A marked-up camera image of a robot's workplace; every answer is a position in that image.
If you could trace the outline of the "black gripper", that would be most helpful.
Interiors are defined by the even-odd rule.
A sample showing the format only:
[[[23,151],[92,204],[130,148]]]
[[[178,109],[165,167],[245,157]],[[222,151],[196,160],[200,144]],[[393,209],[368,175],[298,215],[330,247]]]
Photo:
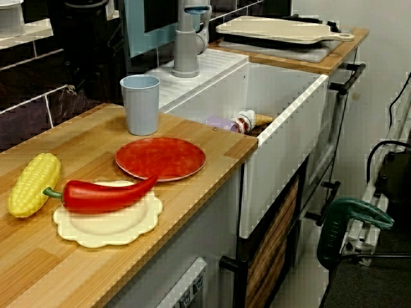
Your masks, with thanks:
[[[89,97],[106,103],[122,103],[120,81],[125,76],[125,59],[122,54],[96,64],[89,80]]]

